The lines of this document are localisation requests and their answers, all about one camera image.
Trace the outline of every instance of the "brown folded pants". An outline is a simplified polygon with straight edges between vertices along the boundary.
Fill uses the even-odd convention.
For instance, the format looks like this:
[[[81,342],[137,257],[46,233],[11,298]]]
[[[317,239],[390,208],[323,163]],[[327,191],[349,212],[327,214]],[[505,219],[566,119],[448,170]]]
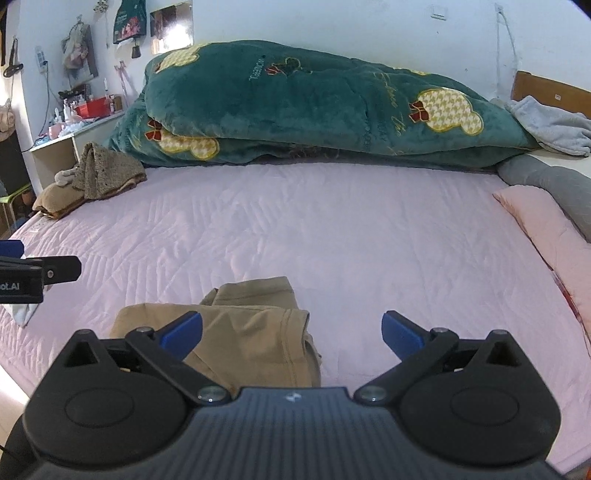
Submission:
[[[184,360],[236,395],[241,387],[319,387],[320,355],[306,331],[286,277],[226,284],[199,305],[140,304],[119,312],[111,338],[162,328],[194,310],[203,318],[201,342]]]

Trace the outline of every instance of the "light switch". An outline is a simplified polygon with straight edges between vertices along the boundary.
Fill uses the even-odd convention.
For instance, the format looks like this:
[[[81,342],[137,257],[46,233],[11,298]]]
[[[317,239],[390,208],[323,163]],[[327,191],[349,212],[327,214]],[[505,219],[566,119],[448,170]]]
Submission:
[[[447,20],[447,7],[431,5],[431,17],[437,20]]]

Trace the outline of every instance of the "wooden headboard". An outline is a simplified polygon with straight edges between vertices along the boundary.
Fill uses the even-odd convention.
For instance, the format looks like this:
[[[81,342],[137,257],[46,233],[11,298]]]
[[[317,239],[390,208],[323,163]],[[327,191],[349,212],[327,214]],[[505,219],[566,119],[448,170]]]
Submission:
[[[529,72],[518,71],[513,83],[511,98],[522,100],[528,95],[544,105],[557,106],[569,112],[583,113],[591,118],[591,92],[566,83],[537,77]]]

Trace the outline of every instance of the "pink pillow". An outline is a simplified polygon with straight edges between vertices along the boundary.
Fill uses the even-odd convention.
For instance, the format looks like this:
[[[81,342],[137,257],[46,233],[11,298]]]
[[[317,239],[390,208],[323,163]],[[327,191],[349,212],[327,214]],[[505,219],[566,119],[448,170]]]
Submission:
[[[581,236],[547,191],[515,185],[493,195],[515,217],[540,255],[558,275],[578,310],[587,334],[590,334],[591,244]]]

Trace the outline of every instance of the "gray pillow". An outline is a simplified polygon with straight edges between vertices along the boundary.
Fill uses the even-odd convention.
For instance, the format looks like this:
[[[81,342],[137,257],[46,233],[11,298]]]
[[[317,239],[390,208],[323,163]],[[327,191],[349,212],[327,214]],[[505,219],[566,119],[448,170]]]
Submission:
[[[533,185],[549,192],[591,243],[591,178],[570,168],[550,167],[529,155],[503,162],[498,174],[509,185]]]

